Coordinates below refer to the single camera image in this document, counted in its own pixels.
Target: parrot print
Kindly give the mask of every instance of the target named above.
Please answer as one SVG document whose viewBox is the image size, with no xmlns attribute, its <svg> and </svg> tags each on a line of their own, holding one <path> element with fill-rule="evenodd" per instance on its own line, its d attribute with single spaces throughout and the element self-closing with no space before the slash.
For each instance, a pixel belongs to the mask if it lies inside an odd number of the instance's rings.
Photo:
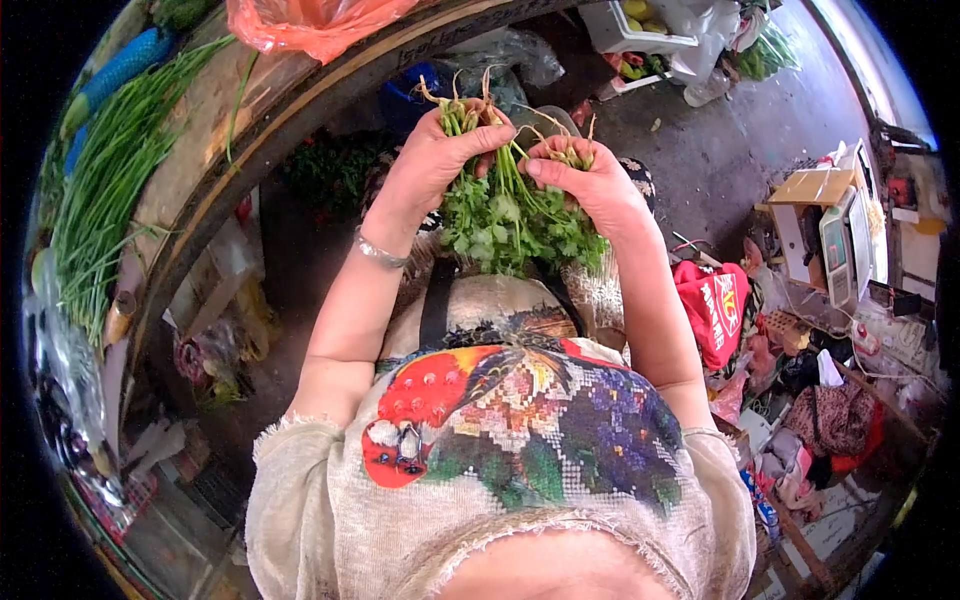
<svg viewBox="0 0 960 600">
<path fill-rule="evenodd" d="M 381 487 L 475 477 L 507 511 L 604 493 L 664 514 L 681 499 L 680 426 L 660 395 L 565 339 L 414 357 L 361 445 Z"/>
</svg>

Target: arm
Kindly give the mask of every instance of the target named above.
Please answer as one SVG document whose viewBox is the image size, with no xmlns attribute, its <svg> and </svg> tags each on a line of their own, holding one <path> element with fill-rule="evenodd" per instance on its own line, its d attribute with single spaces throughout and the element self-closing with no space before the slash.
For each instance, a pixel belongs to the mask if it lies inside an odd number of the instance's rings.
<svg viewBox="0 0 960 600">
<path fill-rule="evenodd" d="M 420 223 L 440 206 L 464 163 L 515 133 L 503 125 L 446 137 L 439 118 L 438 108 L 421 118 L 360 227 L 368 242 L 393 256 L 409 255 Z M 342 427 L 353 420 L 372 385 L 401 277 L 402 269 L 388 269 L 356 246 L 350 250 L 314 324 L 288 417 L 326 418 Z"/>
<path fill-rule="evenodd" d="M 585 139 L 570 142 L 580 156 L 593 151 L 589 172 L 571 169 L 547 156 L 543 144 L 521 168 L 541 184 L 572 194 L 610 240 L 620 272 L 624 322 L 631 367 L 663 396 L 682 427 L 715 428 L 710 415 L 700 354 L 677 294 L 660 228 L 630 177 L 605 146 Z M 547 140 L 561 150 L 567 140 Z"/>
</svg>

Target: scallion bunch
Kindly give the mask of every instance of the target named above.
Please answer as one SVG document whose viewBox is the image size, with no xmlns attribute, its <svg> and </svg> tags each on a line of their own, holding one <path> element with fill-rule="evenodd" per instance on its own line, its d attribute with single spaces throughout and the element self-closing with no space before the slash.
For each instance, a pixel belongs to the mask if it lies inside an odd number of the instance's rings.
<svg viewBox="0 0 960 600">
<path fill-rule="evenodd" d="M 119 277 L 121 251 L 149 226 L 130 217 L 140 190 L 180 132 L 164 122 L 193 78 L 233 36 L 184 52 L 112 94 L 88 123 L 86 142 L 57 211 L 51 248 L 60 306 L 101 347 L 108 287 Z"/>
</svg>

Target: printed shirt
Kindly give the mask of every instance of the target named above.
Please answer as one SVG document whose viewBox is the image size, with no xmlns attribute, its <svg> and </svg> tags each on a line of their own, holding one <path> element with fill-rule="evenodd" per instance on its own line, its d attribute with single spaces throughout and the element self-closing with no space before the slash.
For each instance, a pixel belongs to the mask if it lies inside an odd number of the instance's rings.
<svg viewBox="0 0 960 600">
<path fill-rule="evenodd" d="M 517 532 L 599 530 L 680 598 L 739 598 L 756 554 L 734 450 L 681 429 L 585 339 L 415 353 L 345 430 L 283 420 L 254 447 L 251 573 L 265 598 L 422 598 Z"/>
</svg>

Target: bangle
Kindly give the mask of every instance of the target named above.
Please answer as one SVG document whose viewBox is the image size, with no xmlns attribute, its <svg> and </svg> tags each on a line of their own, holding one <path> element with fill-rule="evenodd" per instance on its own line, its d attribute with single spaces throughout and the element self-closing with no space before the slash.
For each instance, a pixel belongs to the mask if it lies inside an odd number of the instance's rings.
<svg viewBox="0 0 960 600">
<path fill-rule="evenodd" d="M 369 256 L 376 262 L 380 263 L 381 266 L 386 267 L 387 269 L 400 269 L 407 264 L 407 258 L 409 256 L 404 256 L 400 258 L 399 256 L 393 256 L 385 250 L 380 250 L 377 246 L 374 246 L 367 241 L 367 238 L 360 235 L 360 229 L 357 229 L 356 234 L 353 237 L 356 242 L 357 248 L 360 249 L 364 255 Z"/>
</svg>

